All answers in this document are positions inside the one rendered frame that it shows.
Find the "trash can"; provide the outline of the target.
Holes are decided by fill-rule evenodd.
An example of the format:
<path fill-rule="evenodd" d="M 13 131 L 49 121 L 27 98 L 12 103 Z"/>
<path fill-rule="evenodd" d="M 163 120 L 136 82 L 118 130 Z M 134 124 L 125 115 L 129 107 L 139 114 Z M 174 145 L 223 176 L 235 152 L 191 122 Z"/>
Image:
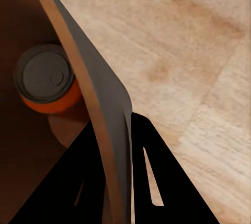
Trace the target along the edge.
<path fill-rule="evenodd" d="M 84 97 L 106 176 L 101 224 L 131 224 L 132 102 L 60 0 L 0 0 L 0 224 L 14 218 L 87 125 L 22 100 L 15 67 L 40 44 L 63 46 Z"/>

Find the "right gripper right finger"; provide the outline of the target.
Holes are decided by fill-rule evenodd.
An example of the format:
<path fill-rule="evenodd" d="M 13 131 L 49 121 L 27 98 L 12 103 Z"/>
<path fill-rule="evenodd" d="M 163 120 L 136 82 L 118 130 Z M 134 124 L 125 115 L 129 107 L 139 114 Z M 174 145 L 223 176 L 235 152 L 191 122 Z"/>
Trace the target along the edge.
<path fill-rule="evenodd" d="M 135 224 L 220 224 L 151 121 L 131 115 Z M 155 206 L 143 147 L 164 206 Z"/>

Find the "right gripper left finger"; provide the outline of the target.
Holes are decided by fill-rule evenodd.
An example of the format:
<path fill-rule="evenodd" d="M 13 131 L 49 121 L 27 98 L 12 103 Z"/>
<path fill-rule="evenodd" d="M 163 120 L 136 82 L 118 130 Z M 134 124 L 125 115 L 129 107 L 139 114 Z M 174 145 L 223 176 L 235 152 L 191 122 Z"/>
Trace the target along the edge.
<path fill-rule="evenodd" d="M 90 119 L 8 224 L 101 224 L 105 182 Z"/>

